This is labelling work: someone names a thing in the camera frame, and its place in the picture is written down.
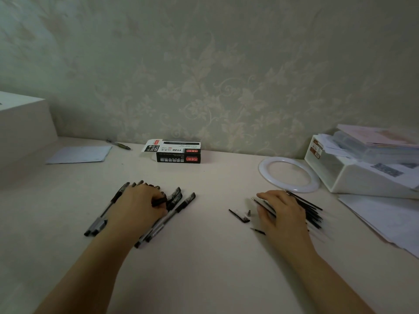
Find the desk surface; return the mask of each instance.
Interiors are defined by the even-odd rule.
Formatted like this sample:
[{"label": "desk surface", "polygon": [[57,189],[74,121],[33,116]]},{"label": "desk surface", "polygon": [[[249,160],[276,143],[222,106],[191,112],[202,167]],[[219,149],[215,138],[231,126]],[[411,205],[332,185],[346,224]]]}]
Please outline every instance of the desk surface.
[{"label": "desk surface", "polygon": [[[133,249],[109,313],[314,313],[296,274],[228,209],[255,206],[261,156],[202,152],[201,164],[157,163],[113,147],[104,162],[44,165],[62,146],[108,145],[60,138],[0,172],[0,312],[31,313],[91,241],[83,232],[116,190],[141,179],[166,193],[197,197],[153,241]],[[274,176],[307,182],[278,164]],[[318,253],[377,313],[417,313],[419,260],[383,242],[324,186],[302,195],[325,211],[327,236],[311,232]]]}]

